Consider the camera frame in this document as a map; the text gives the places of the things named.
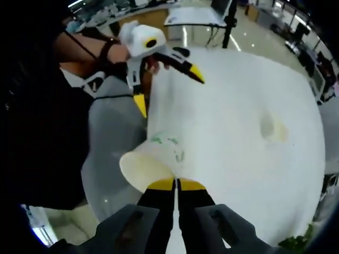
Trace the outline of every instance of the cable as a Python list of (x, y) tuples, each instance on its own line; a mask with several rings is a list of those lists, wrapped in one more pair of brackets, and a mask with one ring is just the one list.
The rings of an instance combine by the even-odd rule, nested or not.
[[(224, 33), (221, 34), (219, 37), (216, 38), (216, 41), (222, 39), (224, 37), (224, 35), (225, 35)], [(212, 48), (215, 48), (215, 47), (220, 46), (220, 45), (221, 45), (220, 43), (216, 43), (216, 44), (212, 45)]]
[(217, 31), (215, 34), (213, 34), (213, 30), (214, 30), (214, 27), (212, 27), (211, 29), (211, 34), (210, 34), (210, 38), (208, 39), (206, 45), (205, 45), (205, 48), (207, 48), (208, 44), (210, 44), (210, 42), (216, 37), (218, 31), (219, 31), (219, 28), (217, 28)]
[(210, 41), (211, 41), (211, 39), (212, 39), (212, 36), (213, 36), (213, 30), (214, 30), (214, 28), (212, 27), (212, 28), (211, 28), (210, 38), (208, 39), (208, 41), (207, 41), (207, 43), (206, 43), (206, 45), (205, 45), (205, 48), (207, 48), (207, 45), (210, 43)]
[(94, 60), (97, 60), (98, 58), (90, 52), (85, 46), (83, 46), (77, 39), (75, 39), (69, 32), (66, 30), (64, 31), (65, 34), (67, 34), (68, 37), (70, 37), (76, 44), (78, 44), (83, 50), (85, 50), (91, 57), (94, 58)]

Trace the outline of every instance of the person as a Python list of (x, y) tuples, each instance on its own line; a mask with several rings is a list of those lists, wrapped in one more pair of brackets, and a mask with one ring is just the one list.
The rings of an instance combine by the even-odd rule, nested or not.
[[(89, 150), (87, 118), (93, 99), (70, 87), (59, 63), (91, 61), (93, 56), (65, 33), (66, 0), (9, 1), (5, 7), (15, 10), (20, 27), (3, 38), (3, 230), (11, 252), (44, 253), (20, 205), (73, 209), (85, 197), (81, 168)], [(104, 48), (104, 59), (113, 64), (129, 58), (125, 45), (107, 47), (106, 41), (73, 36), (97, 58)], [(157, 62), (153, 69), (158, 70)]]
[(334, 79), (329, 79), (326, 81), (323, 94), (320, 97), (321, 100), (320, 105), (325, 102), (328, 102), (333, 97), (338, 97), (339, 93), (338, 75)]
[(320, 102), (318, 102), (318, 104), (321, 105), (323, 102), (327, 102), (330, 98), (333, 97), (332, 86), (335, 83), (336, 77), (331, 61), (329, 61), (321, 51), (318, 53), (318, 62), (319, 70), (325, 78), (323, 93), (320, 97)]

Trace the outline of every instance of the green plant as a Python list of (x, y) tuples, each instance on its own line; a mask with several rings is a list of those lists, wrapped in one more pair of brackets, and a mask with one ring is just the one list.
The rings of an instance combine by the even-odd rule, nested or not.
[(283, 247), (288, 250), (294, 250), (297, 252), (302, 252), (305, 249), (306, 244), (312, 237), (313, 226), (312, 224), (308, 225), (308, 229), (304, 236), (298, 237), (288, 237), (285, 240), (278, 243), (280, 247)]

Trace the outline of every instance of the wrist strap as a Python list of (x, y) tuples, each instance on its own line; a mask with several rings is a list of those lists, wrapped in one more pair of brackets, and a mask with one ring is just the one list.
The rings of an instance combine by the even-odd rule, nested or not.
[(99, 55), (99, 61), (106, 62), (107, 61), (107, 55), (108, 51), (114, 44), (120, 44), (118, 40), (109, 40), (105, 43), (105, 45), (102, 47)]

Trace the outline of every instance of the white wall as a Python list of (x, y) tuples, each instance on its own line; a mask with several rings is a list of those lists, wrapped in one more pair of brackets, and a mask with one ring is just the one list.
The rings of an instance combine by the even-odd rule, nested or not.
[(325, 173), (339, 171), (339, 98), (334, 97), (319, 107), (322, 117), (325, 150)]
[(298, 26), (299, 23), (300, 23), (300, 22), (296, 19), (296, 16), (295, 16), (295, 18), (293, 19), (292, 24), (291, 24), (291, 30), (292, 30), (293, 32), (296, 31), (297, 26)]
[(310, 48), (314, 49), (314, 47), (317, 45), (320, 38), (314, 31), (310, 31), (308, 35), (304, 35), (302, 37), (302, 41)]
[(282, 13), (283, 13), (282, 21), (287, 25), (291, 24), (293, 15), (286, 10), (283, 10)]

